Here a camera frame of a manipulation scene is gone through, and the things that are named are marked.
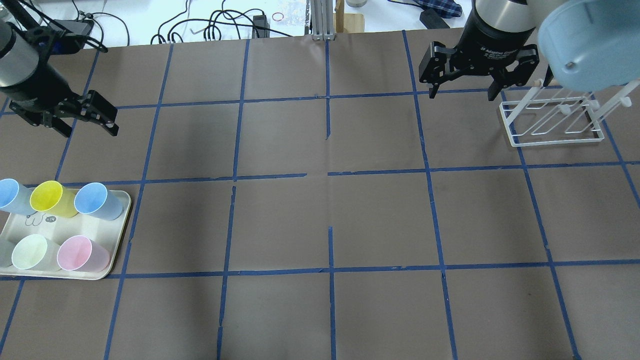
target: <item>blue cup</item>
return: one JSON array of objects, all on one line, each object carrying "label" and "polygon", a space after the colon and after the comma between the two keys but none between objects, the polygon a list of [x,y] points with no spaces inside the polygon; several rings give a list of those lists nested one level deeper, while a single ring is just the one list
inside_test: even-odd
[{"label": "blue cup", "polygon": [[103,184],[84,185],[74,200],[80,214],[90,215],[103,220],[115,220],[122,214],[122,202]]},{"label": "blue cup", "polygon": [[0,180],[0,210],[20,215],[33,215],[29,198],[32,189],[26,188],[14,179]]}]

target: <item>white tray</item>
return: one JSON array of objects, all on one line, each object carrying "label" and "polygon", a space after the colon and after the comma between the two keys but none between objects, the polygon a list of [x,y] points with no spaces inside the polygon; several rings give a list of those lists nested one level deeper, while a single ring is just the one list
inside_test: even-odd
[{"label": "white tray", "polygon": [[101,220],[89,215],[77,214],[72,218],[52,217],[51,215],[38,212],[27,218],[24,215],[11,214],[0,234],[0,241],[18,243],[27,235],[40,234],[47,239],[61,245],[66,239],[73,235],[84,235],[96,241],[111,253],[111,260],[107,267],[100,272],[81,272],[66,270],[20,270],[15,266],[0,267],[0,275],[24,275],[39,277],[58,277],[61,279],[98,280],[111,271],[120,239],[127,224],[127,217],[131,210],[131,196],[121,190],[113,190],[114,195],[124,205],[122,214],[111,221]]}]

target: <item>plastic cup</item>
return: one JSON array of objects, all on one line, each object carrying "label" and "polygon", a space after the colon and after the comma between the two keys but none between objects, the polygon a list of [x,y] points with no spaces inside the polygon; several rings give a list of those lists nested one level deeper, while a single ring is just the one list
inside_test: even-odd
[{"label": "plastic cup", "polygon": [[11,266],[11,253],[15,247],[14,243],[0,241],[0,268]]},{"label": "plastic cup", "polygon": [[63,218],[74,217],[78,212],[74,207],[76,195],[55,180],[38,185],[31,194],[31,207]]},{"label": "plastic cup", "polygon": [[84,185],[74,201],[80,214],[90,215],[103,220],[115,220],[122,214],[122,201],[100,183]]},{"label": "plastic cup", "polygon": [[60,245],[40,234],[29,235],[13,248],[11,262],[20,270],[60,270],[56,253]]},{"label": "plastic cup", "polygon": [[98,272],[107,267],[111,254],[86,236],[67,239],[58,250],[58,265],[69,271]]},{"label": "plastic cup", "polygon": [[31,189],[14,179],[0,180],[0,210],[20,215],[32,215],[36,211],[29,204]]}]

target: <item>plaid cloth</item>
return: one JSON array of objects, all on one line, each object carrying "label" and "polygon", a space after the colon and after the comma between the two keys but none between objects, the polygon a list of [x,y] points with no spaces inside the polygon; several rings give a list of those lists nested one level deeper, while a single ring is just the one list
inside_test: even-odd
[{"label": "plaid cloth", "polygon": [[450,19],[462,15],[462,6],[453,0],[413,0],[425,8],[432,8],[440,17]]}]

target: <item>pink cup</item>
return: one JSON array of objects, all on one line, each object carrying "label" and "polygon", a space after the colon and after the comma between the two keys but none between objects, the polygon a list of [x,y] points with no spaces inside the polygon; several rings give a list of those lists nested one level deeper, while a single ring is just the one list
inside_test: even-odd
[{"label": "pink cup", "polygon": [[82,235],[70,237],[58,251],[58,265],[68,271],[98,272],[110,259],[109,251]]}]

